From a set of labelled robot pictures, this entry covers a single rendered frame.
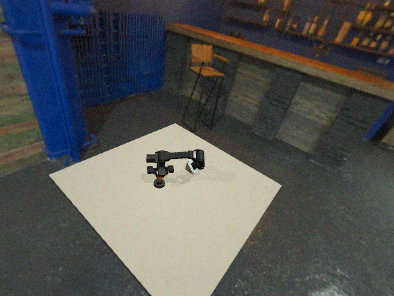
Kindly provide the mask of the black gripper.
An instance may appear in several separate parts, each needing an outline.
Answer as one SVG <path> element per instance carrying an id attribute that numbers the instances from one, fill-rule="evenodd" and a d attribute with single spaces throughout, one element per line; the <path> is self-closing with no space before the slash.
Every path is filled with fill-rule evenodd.
<path id="1" fill-rule="evenodd" d="M 157 167 L 163 167 L 165 166 L 165 164 L 157 164 Z M 153 168 L 153 166 L 148 166 L 147 167 L 147 174 L 155 174 L 156 178 L 157 178 L 157 167 Z M 169 172 L 168 173 L 174 173 L 174 167 L 173 165 L 168 165 L 167 167 L 165 167 Z"/>

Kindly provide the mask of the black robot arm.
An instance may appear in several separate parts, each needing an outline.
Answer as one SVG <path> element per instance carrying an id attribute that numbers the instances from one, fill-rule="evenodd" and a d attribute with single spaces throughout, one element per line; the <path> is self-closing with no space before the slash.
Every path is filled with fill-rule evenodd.
<path id="1" fill-rule="evenodd" d="M 196 158 L 193 156 L 193 152 L 196 151 Z M 205 167 L 205 159 L 204 159 L 204 151 L 201 149 L 196 149 L 196 150 L 190 150 L 187 152 L 168 152 L 165 150 L 160 150 L 155 152 L 155 154 L 146 154 L 146 163 L 157 163 L 157 164 L 165 164 L 165 162 L 171 160 L 171 159 L 184 159 L 188 158 L 193 160 L 191 163 L 191 166 L 193 169 L 204 169 Z M 157 167 L 158 171 L 158 176 L 159 177 L 164 177 L 165 175 L 168 174 L 168 170 L 165 168 L 165 166 Z"/>

